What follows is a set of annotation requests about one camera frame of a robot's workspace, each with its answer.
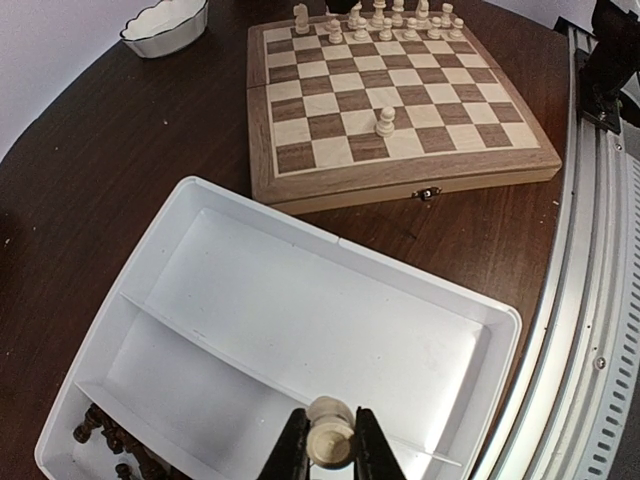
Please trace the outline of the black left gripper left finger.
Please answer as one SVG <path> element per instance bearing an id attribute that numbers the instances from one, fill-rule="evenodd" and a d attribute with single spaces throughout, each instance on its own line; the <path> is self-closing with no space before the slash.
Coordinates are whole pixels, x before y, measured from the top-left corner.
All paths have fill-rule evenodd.
<path id="1" fill-rule="evenodd" d="M 306 450 L 309 430 L 306 410 L 294 409 L 259 474 L 259 480 L 309 480 L 311 465 Z"/>

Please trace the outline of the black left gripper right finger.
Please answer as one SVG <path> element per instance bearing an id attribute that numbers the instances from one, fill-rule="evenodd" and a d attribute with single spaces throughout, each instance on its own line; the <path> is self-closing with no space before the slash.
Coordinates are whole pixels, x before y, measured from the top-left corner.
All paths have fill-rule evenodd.
<path id="1" fill-rule="evenodd" d="M 356 411 L 355 447 L 354 479 L 405 479 L 374 412 L 369 408 L 359 407 Z"/>

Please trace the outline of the light pawn mid board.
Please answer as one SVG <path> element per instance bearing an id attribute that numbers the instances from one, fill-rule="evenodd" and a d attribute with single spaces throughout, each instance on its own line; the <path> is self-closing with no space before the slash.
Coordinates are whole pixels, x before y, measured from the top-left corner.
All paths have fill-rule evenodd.
<path id="1" fill-rule="evenodd" d="M 379 119 L 375 126 L 376 134 L 380 137 L 390 137 L 395 131 L 396 110 L 392 106 L 386 106 L 380 111 Z"/>

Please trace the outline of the eleventh light chess piece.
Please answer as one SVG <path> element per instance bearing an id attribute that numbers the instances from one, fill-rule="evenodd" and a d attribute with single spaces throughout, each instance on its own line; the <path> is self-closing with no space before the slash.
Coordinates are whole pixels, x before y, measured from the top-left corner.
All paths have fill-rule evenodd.
<path id="1" fill-rule="evenodd" d="M 361 9 L 362 4 L 360 1 L 357 1 L 355 5 L 350 9 L 348 16 L 348 28 L 350 30 L 355 30 L 357 28 Z"/>

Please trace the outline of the light knight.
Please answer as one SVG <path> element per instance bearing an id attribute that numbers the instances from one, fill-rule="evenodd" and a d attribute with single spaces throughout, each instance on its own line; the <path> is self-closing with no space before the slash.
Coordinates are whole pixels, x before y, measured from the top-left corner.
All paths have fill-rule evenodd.
<path id="1" fill-rule="evenodd" d="M 293 7 L 294 28 L 298 35 L 306 35 L 310 32 L 308 7 L 304 3 L 298 3 Z"/>

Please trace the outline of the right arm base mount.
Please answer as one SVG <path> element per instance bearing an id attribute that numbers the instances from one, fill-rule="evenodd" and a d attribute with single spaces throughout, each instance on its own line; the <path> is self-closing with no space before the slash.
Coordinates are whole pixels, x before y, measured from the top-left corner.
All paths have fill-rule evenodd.
<path id="1" fill-rule="evenodd" d="M 611 1 L 595 3 L 591 18 L 597 44 L 592 52 L 576 52 L 578 107 L 598 128 L 621 133 L 622 118 L 636 125 L 639 108 L 620 111 L 621 89 L 639 72 L 639 15 Z"/>

